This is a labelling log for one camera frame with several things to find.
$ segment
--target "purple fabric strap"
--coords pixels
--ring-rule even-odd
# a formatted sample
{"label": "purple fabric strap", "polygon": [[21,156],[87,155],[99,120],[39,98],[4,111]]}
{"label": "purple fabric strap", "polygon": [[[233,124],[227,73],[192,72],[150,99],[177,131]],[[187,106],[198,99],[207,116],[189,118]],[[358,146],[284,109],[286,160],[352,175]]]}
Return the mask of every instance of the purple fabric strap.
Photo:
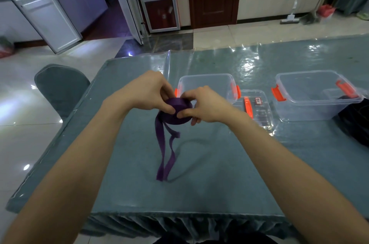
{"label": "purple fabric strap", "polygon": [[[173,129],[169,128],[167,124],[171,125],[180,125],[184,124],[191,120],[191,117],[187,118],[177,118],[177,113],[184,110],[192,108],[192,104],[187,99],[182,98],[170,98],[165,103],[171,105],[175,110],[176,113],[174,115],[164,113],[163,111],[160,111],[155,119],[155,132],[156,132],[156,138],[158,139],[160,151],[162,153],[162,162],[158,169],[158,174],[156,175],[156,179],[158,181],[168,181],[168,175],[171,171],[174,163],[176,162],[176,156],[173,151],[173,141],[175,138],[180,138],[180,133],[177,131],[174,131]],[[164,157],[165,157],[165,135],[164,135],[164,126],[168,130],[168,132],[171,134],[169,139],[169,146],[172,151],[170,158],[168,160],[168,163],[164,167]]]}

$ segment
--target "table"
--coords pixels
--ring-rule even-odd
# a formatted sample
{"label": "table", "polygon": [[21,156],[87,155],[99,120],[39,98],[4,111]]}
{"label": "table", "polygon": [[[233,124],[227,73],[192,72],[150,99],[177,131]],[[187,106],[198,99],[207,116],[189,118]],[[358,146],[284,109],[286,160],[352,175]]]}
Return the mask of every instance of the table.
{"label": "table", "polygon": [[[369,87],[369,36],[292,41],[205,51],[169,51],[108,60],[76,110],[7,204],[18,213],[57,159],[98,111],[102,101],[147,70],[159,70],[173,88],[184,75],[230,73],[241,89],[270,88],[282,72],[332,69],[354,85]],[[369,218],[369,150],[332,120],[281,122],[285,147],[330,181]],[[177,162],[168,182],[156,181],[161,156],[155,136],[158,111],[133,109],[119,131],[98,197],[83,232],[186,239],[216,239],[235,230],[284,238],[296,231],[270,194],[233,133],[220,123],[176,126]]]}

